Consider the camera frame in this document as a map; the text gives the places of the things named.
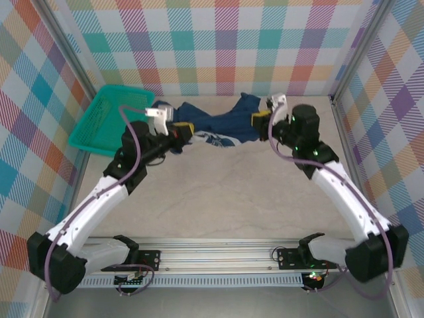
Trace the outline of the dark blue t-shirt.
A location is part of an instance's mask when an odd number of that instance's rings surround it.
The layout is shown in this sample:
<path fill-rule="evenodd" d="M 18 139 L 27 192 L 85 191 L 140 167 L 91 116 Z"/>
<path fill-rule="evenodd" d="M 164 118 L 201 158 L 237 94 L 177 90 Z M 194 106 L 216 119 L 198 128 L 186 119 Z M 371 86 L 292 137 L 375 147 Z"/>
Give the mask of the dark blue t-shirt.
<path fill-rule="evenodd" d="M 184 102 L 175 108 L 165 101 L 155 101 L 153 108 L 170 109 L 172 123 L 194 124 L 190 143 L 204 142 L 219 148 L 239 146 L 259 139 L 259 133 L 251 125 L 251 115 L 259 111 L 260 98 L 242 93 L 235 106 L 221 115 L 210 115 L 191 103 Z"/>

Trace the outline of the teal plastic mesh basket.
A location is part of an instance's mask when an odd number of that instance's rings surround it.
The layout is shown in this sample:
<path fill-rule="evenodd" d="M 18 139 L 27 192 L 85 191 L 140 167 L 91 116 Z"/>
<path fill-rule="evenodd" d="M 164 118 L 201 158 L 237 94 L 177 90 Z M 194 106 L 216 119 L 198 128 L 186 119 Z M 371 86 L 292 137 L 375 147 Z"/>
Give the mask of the teal plastic mesh basket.
<path fill-rule="evenodd" d="M 72 131 L 70 146 L 86 152 L 112 157 L 121 146 L 127 125 L 119 107 L 144 110 L 154 102 L 155 94 L 138 87 L 104 85 Z"/>

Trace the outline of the small board with green terminals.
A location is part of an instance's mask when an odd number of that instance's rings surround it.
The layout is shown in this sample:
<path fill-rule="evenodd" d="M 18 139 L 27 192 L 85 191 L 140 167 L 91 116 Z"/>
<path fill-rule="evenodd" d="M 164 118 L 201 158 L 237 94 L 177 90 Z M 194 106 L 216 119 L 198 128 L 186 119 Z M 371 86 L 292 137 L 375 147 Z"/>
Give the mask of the small board with green terminals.
<path fill-rule="evenodd" d="M 124 273 L 124 272 L 118 272 L 114 275 L 113 278 L 113 285 L 115 287 L 118 287 L 119 285 L 122 286 L 134 286 L 134 287 L 140 287 L 143 286 L 146 282 L 146 274 L 145 273 Z"/>

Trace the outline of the small board with lit LEDs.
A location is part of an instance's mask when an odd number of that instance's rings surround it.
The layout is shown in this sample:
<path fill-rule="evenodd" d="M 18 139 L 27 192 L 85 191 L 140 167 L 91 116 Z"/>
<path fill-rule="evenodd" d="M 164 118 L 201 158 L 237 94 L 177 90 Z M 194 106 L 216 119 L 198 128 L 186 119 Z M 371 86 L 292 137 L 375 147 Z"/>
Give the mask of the small board with lit LEDs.
<path fill-rule="evenodd" d="M 325 273 L 312 271 L 302 274 L 302 280 L 305 285 L 314 284 L 314 283 L 322 283 L 325 280 Z"/>

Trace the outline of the aluminium floor rail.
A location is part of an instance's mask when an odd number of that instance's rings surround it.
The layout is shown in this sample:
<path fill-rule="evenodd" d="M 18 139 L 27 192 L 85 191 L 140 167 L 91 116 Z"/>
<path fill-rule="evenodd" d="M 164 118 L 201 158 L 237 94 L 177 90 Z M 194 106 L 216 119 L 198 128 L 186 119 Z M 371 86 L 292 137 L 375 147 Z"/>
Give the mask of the aluminium floor rail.
<path fill-rule="evenodd" d="M 85 174 L 85 170 L 87 168 L 87 163 L 89 161 L 89 156 L 90 154 L 88 152 L 82 152 L 82 156 L 81 156 L 81 164 L 78 170 L 78 173 L 76 175 L 76 179 L 75 179 L 75 184 L 73 187 L 73 192 L 72 192 L 72 196 L 71 196 L 71 201 L 70 201 L 70 210 L 72 210 L 74 208 L 74 205 L 76 204 L 77 198 L 78 198 L 78 193 L 80 191 L 80 187 L 83 181 L 83 177 Z"/>
<path fill-rule="evenodd" d="M 362 195 L 366 199 L 368 199 L 368 195 L 365 192 L 364 186 L 362 185 L 362 181 L 360 179 L 360 174 L 359 174 L 358 166 L 356 164 L 356 158 L 354 157 L 354 152 L 349 144 L 348 133 L 343 123 L 343 117 L 338 108 L 337 102 L 334 100 L 334 98 L 331 95 L 329 96 L 329 101 L 331 104 L 331 110 L 332 110 L 333 116 L 335 118 L 337 130 L 339 132 L 348 172 L 355 186 L 360 190 Z"/>

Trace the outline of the aluminium frame post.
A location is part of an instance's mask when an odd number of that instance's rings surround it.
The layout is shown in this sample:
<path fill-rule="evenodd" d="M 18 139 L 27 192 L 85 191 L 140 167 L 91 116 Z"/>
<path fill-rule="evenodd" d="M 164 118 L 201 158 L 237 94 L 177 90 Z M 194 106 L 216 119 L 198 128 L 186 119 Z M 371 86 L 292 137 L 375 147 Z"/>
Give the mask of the aluminium frame post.
<path fill-rule="evenodd" d="M 58 47 L 64 55 L 65 59 L 70 63 L 71 68 L 76 74 L 76 77 L 80 80 L 81 86 L 87 93 L 90 99 L 95 97 L 96 91 L 92 85 L 89 76 L 86 74 L 82 63 L 80 62 L 76 51 L 73 49 L 70 40 L 66 36 L 66 33 L 62 30 L 58 19 L 56 18 L 54 11 L 48 4 L 48 0 L 37 0 L 40 6 L 40 10 L 46 16 L 44 19 L 47 22 L 49 30 L 52 32 L 54 39 L 58 43 Z"/>
<path fill-rule="evenodd" d="M 394 312 L 397 318 L 411 318 L 411 313 L 408 308 L 401 282 L 398 273 L 392 273 L 392 282 L 390 283 L 389 293 L 394 305 Z"/>
<path fill-rule="evenodd" d="M 331 79 L 324 89 L 332 103 L 346 91 L 363 57 L 397 0 L 362 0 L 337 58 Z"/>
<path fill-rule="evenodd" d="M 48 293 L 46 284 L 40 282 L 36 289 L 34 303 L 30 311 L 29 318 L 43 318 L 48 306 L 50 294 Z"/>

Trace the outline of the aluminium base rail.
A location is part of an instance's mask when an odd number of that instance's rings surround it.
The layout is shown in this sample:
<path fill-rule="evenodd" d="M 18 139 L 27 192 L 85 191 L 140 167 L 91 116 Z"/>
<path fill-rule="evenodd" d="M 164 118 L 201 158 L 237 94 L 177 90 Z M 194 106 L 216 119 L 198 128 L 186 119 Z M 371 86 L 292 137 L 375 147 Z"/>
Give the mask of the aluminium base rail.
<path fill-rule="evenodd" d="M 278 273 L 278 246 L 295 248 L 293 239 L 134 238 L 142 250 L 159 250 L 161 274 Z"/>

